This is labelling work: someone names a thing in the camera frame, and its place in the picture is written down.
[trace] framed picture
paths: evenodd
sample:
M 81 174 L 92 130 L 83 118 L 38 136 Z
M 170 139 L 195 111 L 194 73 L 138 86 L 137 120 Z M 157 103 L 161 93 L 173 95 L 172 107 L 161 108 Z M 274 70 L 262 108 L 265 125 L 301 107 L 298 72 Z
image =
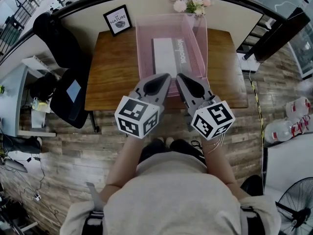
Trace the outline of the framed picture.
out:
M 103 14 L 103 16 L 113 36 L 132 27 L 132 22 L 129 18 L 126 5 L 111 10 Z

